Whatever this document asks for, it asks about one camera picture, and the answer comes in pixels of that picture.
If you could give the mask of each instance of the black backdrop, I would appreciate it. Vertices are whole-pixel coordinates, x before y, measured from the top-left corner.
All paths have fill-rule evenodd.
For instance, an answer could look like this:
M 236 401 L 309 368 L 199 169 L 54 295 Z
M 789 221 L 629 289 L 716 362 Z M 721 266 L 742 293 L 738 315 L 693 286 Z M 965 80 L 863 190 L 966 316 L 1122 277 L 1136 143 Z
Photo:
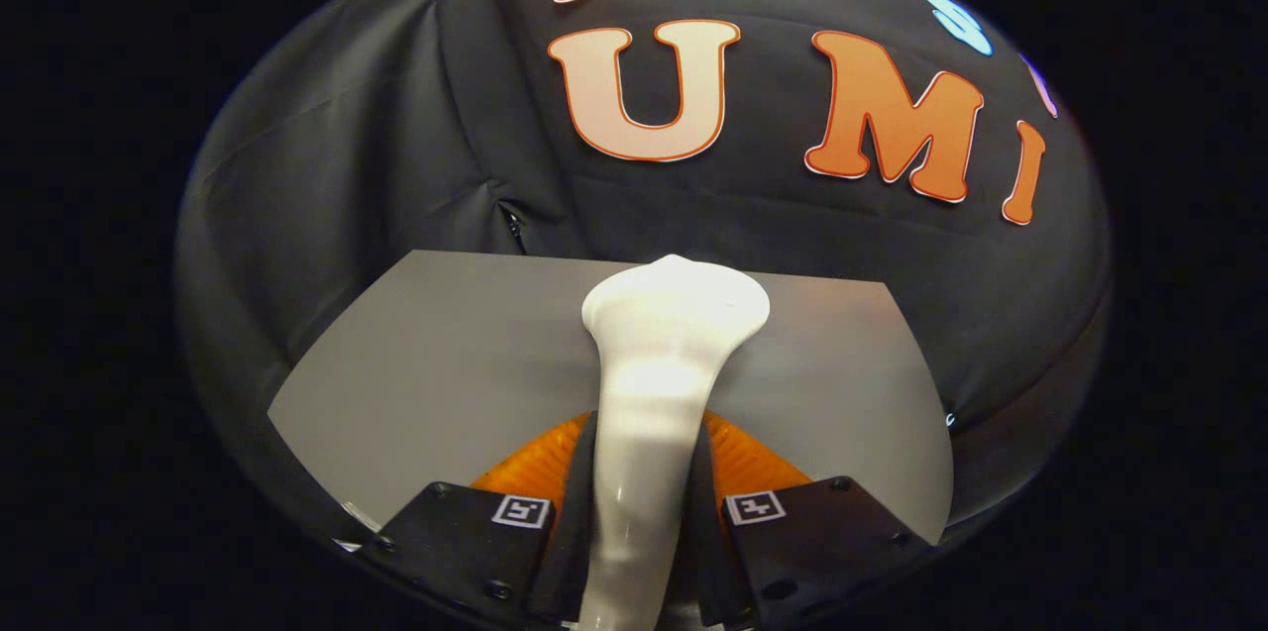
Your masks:
M 309 544 L 250 488 L 175 341 L 186 169 L 230 90 L 326 0 L 9 3 L 9 29 L 33 39 L 6 66 L 20 276 L 8 319 L 27 365 L 10 375 L 19 580 L 4 626 L 456 627 Z M 841 626 L 1248 627 L 1263 205 L 1234 188 L 1263 166 L 1235 76 L 1262 61 L 1259 1 L 970 3 L 1085 127 L 1117 228 L 1113 332 L 1030 492 Z

